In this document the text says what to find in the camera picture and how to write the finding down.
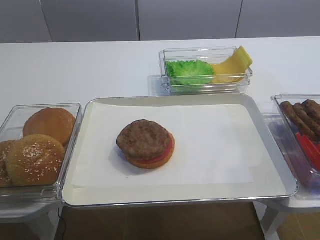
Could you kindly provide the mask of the green lettuce leaf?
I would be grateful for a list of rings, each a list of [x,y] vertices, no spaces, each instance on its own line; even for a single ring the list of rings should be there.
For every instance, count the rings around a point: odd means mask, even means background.
[[[202,60],[168,61],[166,70],[173,86],[210,84],[215,75],[213,66]]]

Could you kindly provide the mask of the clear lettuce cheese container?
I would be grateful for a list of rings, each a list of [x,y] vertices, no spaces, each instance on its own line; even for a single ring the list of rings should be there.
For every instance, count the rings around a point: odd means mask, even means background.
[[[200,60],[209,64],[220,64],[233,55],[239,47],[193,47],[193,48],[166,48],[159,53],[161,85],[169,95],[199,95],[215,93],[241,93],[245,92],[251,83],[253,71],[251,66],[244,78],[238,82],[213,83],[199,85],[171,85],[167,74],[167,62]]]

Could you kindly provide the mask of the bottom bun with red sauce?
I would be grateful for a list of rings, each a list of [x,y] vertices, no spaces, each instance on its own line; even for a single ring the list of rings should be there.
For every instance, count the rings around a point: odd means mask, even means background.
[[[168,135],[170,137],[170,143],[161,155],[149,159],[140,159],[125,154],[125,159],[135,167],[141,169],[156,169],[165,165],[172,158],[175,150],[175,138],[170,132]]]

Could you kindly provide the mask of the white paper sheet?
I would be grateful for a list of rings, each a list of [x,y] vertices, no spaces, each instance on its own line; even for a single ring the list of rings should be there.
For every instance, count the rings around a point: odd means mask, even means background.
[[[78,187],[124,187],[252,183],[253,177],[235,147],[238,133],[227,113],[245,114],[240,105],[134,107],[95,103],[72,183]],[[133,166],[116,145],[130,123],[146,119],[175,138],[172,158],[150,170]]]

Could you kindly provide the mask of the yellow cheese slice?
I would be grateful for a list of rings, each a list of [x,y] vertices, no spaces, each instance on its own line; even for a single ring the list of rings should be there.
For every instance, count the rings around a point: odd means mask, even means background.
[[[243,46],[237,48],[233,55],[222,63],[212,64],[214,84],[239,82],[245,77],[246,71],[253,60]]]

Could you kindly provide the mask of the plain brown bun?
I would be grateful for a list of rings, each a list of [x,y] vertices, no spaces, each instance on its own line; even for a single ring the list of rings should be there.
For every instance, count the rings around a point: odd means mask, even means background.
[[[44,108],[33,114],[24,124],[23,137],[46,135],[66,146],[71,138],[76,118],[63,108]]]

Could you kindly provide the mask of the white metal tray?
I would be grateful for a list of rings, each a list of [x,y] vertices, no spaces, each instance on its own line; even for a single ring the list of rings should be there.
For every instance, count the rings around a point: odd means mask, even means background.
[[[237,132],[235,147],[252,175],[251,183],[79,187],[72,183],[94,104],[123,107],[242,106],[246,113],[227,112]],[[242,93],[184,96],[98,98],[87,104],[61,192],[72,207],[111,207],[213,201],[279,199],[298,190],[286,160],[255,101]]]

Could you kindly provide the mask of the clear left bun container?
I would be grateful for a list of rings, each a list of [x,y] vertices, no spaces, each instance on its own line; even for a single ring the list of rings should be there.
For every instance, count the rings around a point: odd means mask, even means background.
[[[62,188],[67,175],[74,144],[82,123],[82,106],[79,103],[17,105],[12,108],[0,127],[0,142],[15,140],[23,137],[26,121],[35,113],[45,108],[62,108],[75,117],[75,125],[70,140],[65,149],[63,164],[57,181],[52,185],[0,187],[0,202],[9,203],[49,203],[61,199]]]

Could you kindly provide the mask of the sesame bun front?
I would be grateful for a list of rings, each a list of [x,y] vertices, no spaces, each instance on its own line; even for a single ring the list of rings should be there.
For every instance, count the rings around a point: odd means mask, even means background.
[[[55,138],[33,134],[13,142],[5,160],[14,186],[52,185],[65,158],[64,146]]]

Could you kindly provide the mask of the clear right patty container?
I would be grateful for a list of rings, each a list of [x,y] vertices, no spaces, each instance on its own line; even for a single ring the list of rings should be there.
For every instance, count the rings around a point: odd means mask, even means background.
[[[320,171],[315,168],[298,142],[296,133],[300,133],[300,131],[283,113],[280,104],[288,101],[294,106],[296,103],[303,104],[306,100],[314,100],[320,104],[320,96],[305,94],[279,94],[272,96],[271,100],[274,104],[273,110],[275,113],[275,119],[271,124],[273,134],[280,149],[287,156],[289,166],[293,169],[293,172],[302,185],[306,187],[319,187]],[[320,150],[320,138],[311,141]]]

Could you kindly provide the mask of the sesame bun left edge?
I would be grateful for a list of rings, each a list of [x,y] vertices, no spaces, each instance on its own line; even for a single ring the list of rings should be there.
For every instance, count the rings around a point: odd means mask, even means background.
[[[6,168],[6,160],[15,140],[2,141],[0,143],[0,187],[10,187],[12,181]]]

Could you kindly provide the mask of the red tomato slices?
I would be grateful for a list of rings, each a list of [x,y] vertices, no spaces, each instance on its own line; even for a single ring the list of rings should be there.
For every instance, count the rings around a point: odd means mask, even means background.
[[[305,154],[312,162],[314,167],[320,170],[320,150],[318,147],[306,136],[301,135],[299,132],[295,134],[299,144],[303,148]]]

